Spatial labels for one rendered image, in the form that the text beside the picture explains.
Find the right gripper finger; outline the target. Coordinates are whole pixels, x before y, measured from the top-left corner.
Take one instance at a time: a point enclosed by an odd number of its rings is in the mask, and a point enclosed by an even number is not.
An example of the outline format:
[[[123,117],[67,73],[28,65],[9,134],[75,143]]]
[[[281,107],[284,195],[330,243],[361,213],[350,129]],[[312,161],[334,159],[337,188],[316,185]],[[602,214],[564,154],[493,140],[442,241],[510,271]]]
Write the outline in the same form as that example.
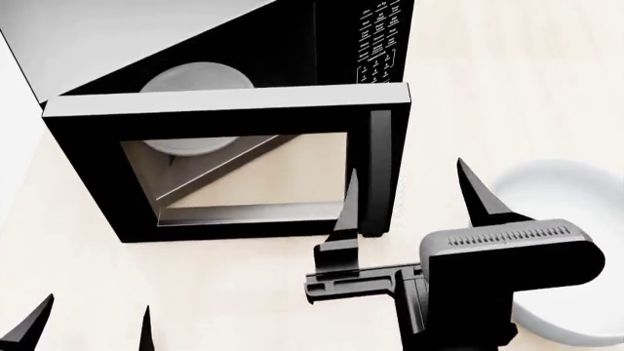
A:
[[[456,168],[464,204],[473,227],[532,220],[526,215],[510,210],[461,158],[457,159]]]
[[[358,256],[358,178],[353,169],[341,213],[332,233],[314,248],[316,274],[332,274],[359,268]]]

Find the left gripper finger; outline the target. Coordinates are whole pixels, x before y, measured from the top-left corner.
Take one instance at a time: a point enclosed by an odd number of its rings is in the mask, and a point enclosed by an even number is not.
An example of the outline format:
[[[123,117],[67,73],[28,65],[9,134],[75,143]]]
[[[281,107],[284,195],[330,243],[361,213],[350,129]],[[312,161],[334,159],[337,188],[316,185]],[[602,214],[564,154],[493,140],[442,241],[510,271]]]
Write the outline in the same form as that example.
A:
[[[54,301],[54,295],[49,294],[23,321],[0,337],[0,351],[35,351]]]
[[[138,351],[156,351],[152,335],[150,306],[145,307],[142,317]]]

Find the black microwave control panel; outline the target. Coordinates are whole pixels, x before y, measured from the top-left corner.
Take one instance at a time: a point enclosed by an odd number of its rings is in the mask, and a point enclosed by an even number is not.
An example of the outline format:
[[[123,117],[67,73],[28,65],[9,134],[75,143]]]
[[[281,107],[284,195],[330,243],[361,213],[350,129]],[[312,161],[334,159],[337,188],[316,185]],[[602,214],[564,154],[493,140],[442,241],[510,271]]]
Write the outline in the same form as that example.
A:
[[[358,84],[403,81],[415,0],[363,0],[357,15]]]

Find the black microwave door with window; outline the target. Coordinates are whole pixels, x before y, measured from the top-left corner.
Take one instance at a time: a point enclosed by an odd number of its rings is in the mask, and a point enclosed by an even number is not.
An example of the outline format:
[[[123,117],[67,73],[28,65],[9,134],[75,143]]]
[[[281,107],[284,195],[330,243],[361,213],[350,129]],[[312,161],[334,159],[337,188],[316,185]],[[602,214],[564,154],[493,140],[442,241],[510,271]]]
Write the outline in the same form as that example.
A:
[[[198,137],[347,135],[357,175],[356,228],[389,230],[410,118],[405,82],[175,93],[61,96],[43,120],[104,217],[125,243],[321,236],[340,203],[220,207],[156,215],[123,142]]]

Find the white round microwave plate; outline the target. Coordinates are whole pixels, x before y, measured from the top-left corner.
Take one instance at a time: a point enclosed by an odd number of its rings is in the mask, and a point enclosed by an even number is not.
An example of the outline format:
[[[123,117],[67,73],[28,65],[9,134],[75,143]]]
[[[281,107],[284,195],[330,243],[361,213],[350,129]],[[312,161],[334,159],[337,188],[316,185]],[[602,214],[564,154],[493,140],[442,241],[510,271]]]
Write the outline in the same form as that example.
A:
[[[140,93],[252,89],[253,82],[232,66],[214,62],[185,63],[168,69],[145,84]],[[236,136],[187,139],[150,139],[150,148],[173,157],[211,154],[238,139]]]

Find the black microwave silver top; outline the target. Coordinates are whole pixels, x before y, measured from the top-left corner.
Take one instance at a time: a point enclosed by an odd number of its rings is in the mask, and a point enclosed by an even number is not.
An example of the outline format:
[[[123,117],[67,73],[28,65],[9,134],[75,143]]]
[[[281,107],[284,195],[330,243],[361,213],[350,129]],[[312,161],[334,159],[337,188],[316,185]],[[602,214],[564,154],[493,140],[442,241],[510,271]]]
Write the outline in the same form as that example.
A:
[[[39,104],[137,93],[214,62],[257,88],[358,84],[363,0],[0,0],[0,33]]]

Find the white bowl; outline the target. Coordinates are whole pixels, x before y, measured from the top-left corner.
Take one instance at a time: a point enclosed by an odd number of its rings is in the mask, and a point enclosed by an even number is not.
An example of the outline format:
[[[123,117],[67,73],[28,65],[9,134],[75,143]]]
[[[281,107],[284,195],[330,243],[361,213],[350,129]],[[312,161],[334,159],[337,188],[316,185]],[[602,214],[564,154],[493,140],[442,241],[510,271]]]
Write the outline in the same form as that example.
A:
[[[523,331],[513,349],[624,351],[624,177],[572,160],[533,160],[487,186],[516,213],[577,224],[605,256],[591,283],[516,294],[513,317]]]

